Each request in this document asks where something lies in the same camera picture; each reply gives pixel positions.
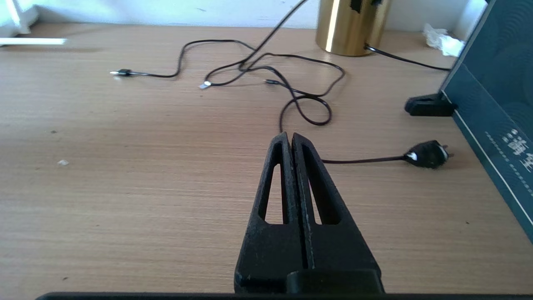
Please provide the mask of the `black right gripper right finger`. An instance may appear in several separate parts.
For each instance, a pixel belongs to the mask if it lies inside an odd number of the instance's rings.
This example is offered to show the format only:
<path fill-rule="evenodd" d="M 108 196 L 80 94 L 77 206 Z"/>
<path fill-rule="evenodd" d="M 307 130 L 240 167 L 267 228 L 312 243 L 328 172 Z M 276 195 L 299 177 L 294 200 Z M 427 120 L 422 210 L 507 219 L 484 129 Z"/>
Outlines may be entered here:
<path fill-rule="evenodd" d="M 295 133 L 294 171 L 304 266 L 293 294 L 383 294 L 381 270 L 312 142 Z"/>

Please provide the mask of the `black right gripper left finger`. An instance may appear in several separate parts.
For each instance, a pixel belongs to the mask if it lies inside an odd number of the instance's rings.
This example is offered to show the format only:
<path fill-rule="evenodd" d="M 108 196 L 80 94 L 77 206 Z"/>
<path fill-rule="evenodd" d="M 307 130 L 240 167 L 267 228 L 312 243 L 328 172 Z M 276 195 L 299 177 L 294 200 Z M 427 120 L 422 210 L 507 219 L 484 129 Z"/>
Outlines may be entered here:
<path fill-rule="evenodd" d="M 282 223 L 265 220 L 274 168 L 280 166 Z M 287 276 L 308 266 L 301 216 L 301 192 L 287 133 L 272 139 L 234 270 L 238 294 L 285 294 Z"/>

